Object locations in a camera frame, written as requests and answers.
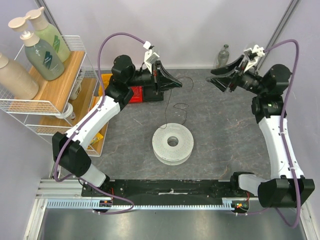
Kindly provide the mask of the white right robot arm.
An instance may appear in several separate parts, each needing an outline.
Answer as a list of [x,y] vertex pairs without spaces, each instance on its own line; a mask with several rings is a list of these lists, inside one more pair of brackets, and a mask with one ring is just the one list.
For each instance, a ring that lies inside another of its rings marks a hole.
[[291,71],[283,64],[273,65],[264,76],[252,67],[245,70],[247,60],[241,55],[234,62],[212,69],[206,80],[220,91],[242,88],[255,96],[251,111],[263,134],[270,160],[269,179],[251,172],[234,172],[229,191],[235,197],[246,191],[258,197],[264,208],[298,208],[315,190],[315,183],[301,170],[288,134],[283,92],[289,86]]

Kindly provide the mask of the white perforated cable spool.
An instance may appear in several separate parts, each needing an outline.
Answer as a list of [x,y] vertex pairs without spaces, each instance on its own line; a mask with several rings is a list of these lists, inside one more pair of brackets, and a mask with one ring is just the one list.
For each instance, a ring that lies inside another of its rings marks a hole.
[[192,133],[178,123],[166,123],[153,134],[152,148],[156,158],[163,164],[177,166],[184,163],[192,153]]

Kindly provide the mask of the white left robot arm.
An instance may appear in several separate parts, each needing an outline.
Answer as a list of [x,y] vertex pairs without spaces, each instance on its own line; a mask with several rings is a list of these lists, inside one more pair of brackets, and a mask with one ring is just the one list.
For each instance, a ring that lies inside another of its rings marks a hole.
[[182,83],[170,75],[160,60],[151,68],[137,70],[128,55],[115,58],[109,84],[97,104],[73,128],[52,137],[55,166],[61,166],[71,174],[92,184],[92,191],[99,197],[110,191],[110,178],[98,170],[86,152],[93,137],[101,128],[129,103],[134,95],[132,87],[146,87],[148,93],[162,95],[165,91],[182,87]]

